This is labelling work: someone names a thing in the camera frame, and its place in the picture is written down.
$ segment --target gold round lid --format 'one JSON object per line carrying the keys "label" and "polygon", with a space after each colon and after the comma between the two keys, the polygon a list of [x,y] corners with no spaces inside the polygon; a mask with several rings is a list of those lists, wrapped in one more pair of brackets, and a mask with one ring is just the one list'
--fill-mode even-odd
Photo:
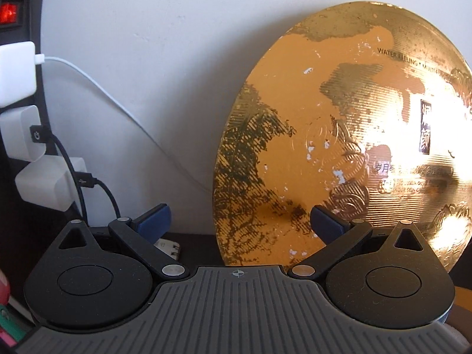
{"label": "gold round lid", "polygon": [[324,244],[314,205],[376,227],[414,221],[450,270],[472,233],[471,71],[421,17],[353,2],[295,25],[241,88],[213,215],[227,265],[291,267]]}

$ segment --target white wall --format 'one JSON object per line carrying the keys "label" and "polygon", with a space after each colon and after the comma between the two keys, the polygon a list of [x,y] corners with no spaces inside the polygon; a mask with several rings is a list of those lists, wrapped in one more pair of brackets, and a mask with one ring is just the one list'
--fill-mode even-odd
{"label": "white wall", "polygon": [[[219,139],[247,74],[288,28],[311,12],[354,0],[44,0],[42,51],[76,63],[131,110],[208,189]],[[472,62],[472,0],[375,0],[412,10]],[[213,233],[212,196],[192,185],[91,84],[43,67],[53,131],[105,181],[122,214],[159,202],[173,230]],[[86,189],[92,225],[112,207]]]}

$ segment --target green object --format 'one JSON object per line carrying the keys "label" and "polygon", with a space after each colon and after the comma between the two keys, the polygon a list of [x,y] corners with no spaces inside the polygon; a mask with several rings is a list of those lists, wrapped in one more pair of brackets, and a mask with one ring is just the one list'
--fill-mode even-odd
{"label": "green object", "polygon": [[0,305],[0,326],[17,342],[21,341],[26,335],[26,332],[18,327],[11,318],[8,309],[3,305]]}

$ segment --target white plug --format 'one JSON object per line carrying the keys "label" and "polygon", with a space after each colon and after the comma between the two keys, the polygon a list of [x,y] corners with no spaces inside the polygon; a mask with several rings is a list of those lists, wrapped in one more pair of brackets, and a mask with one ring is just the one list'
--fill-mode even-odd
{"label": "white plug", "polygon": [[46,144],[31,140],[31,125],[41,125],[35,105],[17,107],[0,114],[0,132],[8,157],[34,162],[46,152]]}
{"label": "white plug", "polygon": [[[76,172],[86,172],[83,158],[71,157]],[[66,211],[75,201],[79,203],[74,180],[63,157],[44,155],[32,162],[16,178],[18,192],[26,202]]]}
{"label": "white plug", "polygon": [[36,92],[36,65],[44,63],[44,55],[35,53],[31,41],[0,46],[0,107]]}

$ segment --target triangular hole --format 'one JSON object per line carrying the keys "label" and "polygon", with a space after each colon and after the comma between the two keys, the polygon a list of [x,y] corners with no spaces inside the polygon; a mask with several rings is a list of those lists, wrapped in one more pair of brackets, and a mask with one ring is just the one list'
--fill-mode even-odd
{"label": "triangular hole", "polygon": [[395,247],[400,249],[416,250],[420,252],[423,250],[423,247],[420,245],[416,236],[410,229],[403,229],[395,242]]}
{"label": "triangular hole", "polygon": [[80,229],[75,228],[71,229],[69,233],[65,236],[64,240],[59,245],[60,249],[71,249],[74,247],[84,247],[87,246],[87,242],[82,235]]}

